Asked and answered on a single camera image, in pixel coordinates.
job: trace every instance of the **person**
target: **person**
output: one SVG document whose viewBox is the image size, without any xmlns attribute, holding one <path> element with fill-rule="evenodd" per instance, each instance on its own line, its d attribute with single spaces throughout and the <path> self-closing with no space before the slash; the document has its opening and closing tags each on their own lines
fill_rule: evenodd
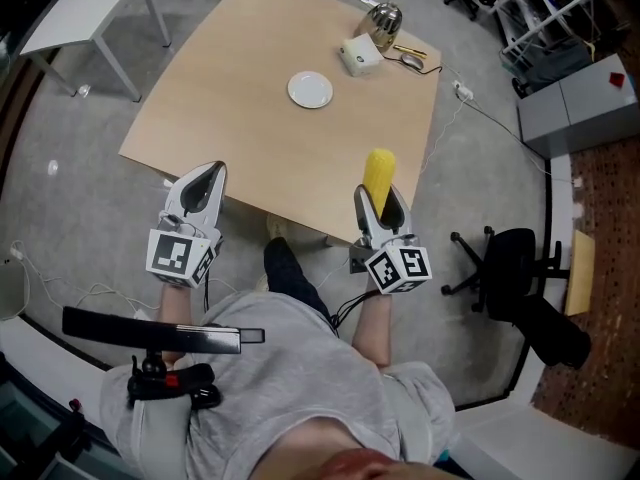
<svg viewBox="0 0 640 480">
<path fill-rule="evenodd" d="M 238 293 L 209 310 L 203 325 L 265 330 L 239 355 L 164 353 L 175 368 L 209 363 L 222 403 L 191 413 L 186 478 L 221 480 L 413 480 L 454 478 L 432 468 L 447 448 L 454 407 L 424 363 L 391 366 L 391 295 L 364 302 L 352 344 L 286 241 L 286 221 L 269 215 L 264 251 L 268 291 Z M 375 289 L 369 280 L 368 289 Z M 158 320 L 191 324 L 191 291 L 165 284 Z M 135 467 L 131 367 L 106 374 L 101 420 Z"/>
</svg>

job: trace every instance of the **black pants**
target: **black pants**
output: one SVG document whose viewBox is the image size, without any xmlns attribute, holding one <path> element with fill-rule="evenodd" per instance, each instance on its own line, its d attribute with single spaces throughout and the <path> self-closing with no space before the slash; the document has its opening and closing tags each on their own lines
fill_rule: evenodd
<svg viewBox="0 0 640 480">
<path fill-rule="evenodd" d="M 327 322 L 331 321 L 327 306 L 320 300 L 315 287 L 304 277 L 302 267 L 284 238 L 274 238 L 265 247 L 264 271 L 267 273 L 269 291 L 284 293 L 304 302 L 318 311 Z"/>
</svg>

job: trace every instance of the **white plate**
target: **white plate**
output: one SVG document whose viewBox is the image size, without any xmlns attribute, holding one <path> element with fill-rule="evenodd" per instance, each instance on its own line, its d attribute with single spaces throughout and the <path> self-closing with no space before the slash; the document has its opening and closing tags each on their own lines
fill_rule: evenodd
<svg viewBox="0 0 640 480">
<path fill-rule="evenodd" d="M 324 107 L 333 98 L 333 86 L 327 77 L 314 71 L 301 71 L 287 85 L 289 96 L 305 108 Z"/>
</svg>

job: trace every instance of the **gray shirt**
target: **gray shirt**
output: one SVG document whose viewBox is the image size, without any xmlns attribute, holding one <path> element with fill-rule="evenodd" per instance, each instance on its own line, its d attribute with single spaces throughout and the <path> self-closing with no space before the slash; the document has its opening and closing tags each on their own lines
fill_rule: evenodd
<svg viewBox="0 0 640 480">
<path fill-rule="evenodd" d="M 362 446 L 394 459 L 433 462 L 445 448 L 453 404 L 423 363 L 382 375 L 336 338 L 315 310 L 277 293 L 228 297 L 205 315 L 203 324 L 211 322 L 264 328 L 266 341 L 243 345 L 240 355 L 188 354 L 182 360 L 182 367 L 209 363 L 223 395 L 220 406 L 191 413 L 188 478 L 247 480 L 282 434 L 315 417 L 339 420 Z M 107 373 L 101 418 L 107 437 L 135 466 L 126 404 L 130 371 Z"/>
</svg>

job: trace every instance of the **red clip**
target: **red clip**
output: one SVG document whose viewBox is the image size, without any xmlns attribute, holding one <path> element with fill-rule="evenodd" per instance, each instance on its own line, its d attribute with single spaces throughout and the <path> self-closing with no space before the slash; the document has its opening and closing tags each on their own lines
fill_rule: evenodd
<svg viewBox="0 0 640 480">
<path fill-rule="evenodd" d="M 167 375 L 164 381 L 168 388 L 177 388 L 179 385 L 177 375 Z"/>
<path fill-rule="evenodd" d="M 624 75 L 622 73 L 611 73 L 609 83 L 611 85 L 615 85 L 618 89 L 622 89 L 622 86 L 624 85 Z"/>
</svg>

